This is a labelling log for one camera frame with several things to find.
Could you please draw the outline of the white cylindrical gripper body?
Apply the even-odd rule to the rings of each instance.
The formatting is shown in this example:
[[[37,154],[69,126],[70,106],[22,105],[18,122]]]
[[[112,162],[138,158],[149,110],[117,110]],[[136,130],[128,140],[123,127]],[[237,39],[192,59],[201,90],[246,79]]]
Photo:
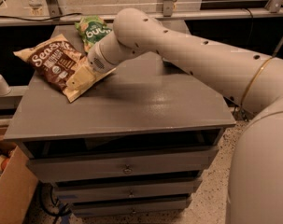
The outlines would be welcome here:
[[[129,49],[123,46],[114,32],[95,43],[88,52],[91,66],[100,73],[106,73],[129,57]]]

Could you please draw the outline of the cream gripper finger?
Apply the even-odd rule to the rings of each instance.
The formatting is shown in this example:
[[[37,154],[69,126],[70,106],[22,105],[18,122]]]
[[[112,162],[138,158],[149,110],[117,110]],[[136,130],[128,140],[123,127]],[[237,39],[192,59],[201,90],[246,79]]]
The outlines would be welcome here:
[[[81,66],[73,76],[71,76],[66,85],[71,90],[80,90],[87,87],[94,81],[93,71],[89,66]]]

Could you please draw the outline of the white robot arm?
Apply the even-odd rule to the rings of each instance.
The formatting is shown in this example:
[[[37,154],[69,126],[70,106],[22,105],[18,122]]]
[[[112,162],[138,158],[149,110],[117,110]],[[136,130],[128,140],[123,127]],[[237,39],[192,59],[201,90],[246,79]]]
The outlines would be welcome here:
[[[179,33],[125,8],[89,50],[90,76],[149,51],[254,116],[234,148],[225,224],[283,224],[283,60]]]

